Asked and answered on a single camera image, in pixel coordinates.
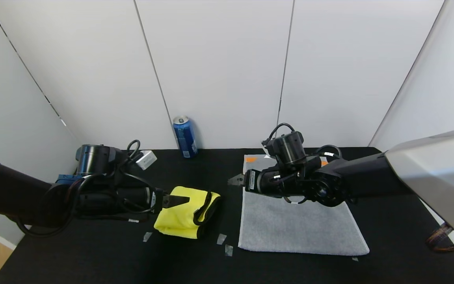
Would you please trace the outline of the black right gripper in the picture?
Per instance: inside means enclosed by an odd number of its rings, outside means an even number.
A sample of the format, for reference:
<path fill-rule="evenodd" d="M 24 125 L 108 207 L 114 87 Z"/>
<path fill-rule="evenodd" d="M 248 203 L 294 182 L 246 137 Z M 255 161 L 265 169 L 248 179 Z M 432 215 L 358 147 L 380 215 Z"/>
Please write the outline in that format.
<path fill-rule="evenodd" d="M 246 192 L 282 198 L 280 184 L 277 183 L 279 179 L 279 171 L 249 169 L 246 174 L 238 174 L 230 178 L 227 183 L 232 186 L 245 186 Z"/>

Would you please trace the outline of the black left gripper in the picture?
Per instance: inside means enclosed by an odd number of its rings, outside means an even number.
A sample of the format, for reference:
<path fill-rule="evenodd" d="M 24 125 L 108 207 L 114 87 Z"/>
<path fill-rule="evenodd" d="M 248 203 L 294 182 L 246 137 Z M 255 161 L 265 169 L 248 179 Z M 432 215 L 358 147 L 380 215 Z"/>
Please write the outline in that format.
<path fill-rule="evenodd" d="M 162 208 L 169 209 L 190 201 L 189 196 L 164 194 L 162 189 L 119 188 L 116 191 L 117 204 L 124 212 L 131 214 L 158 214 Z"/>

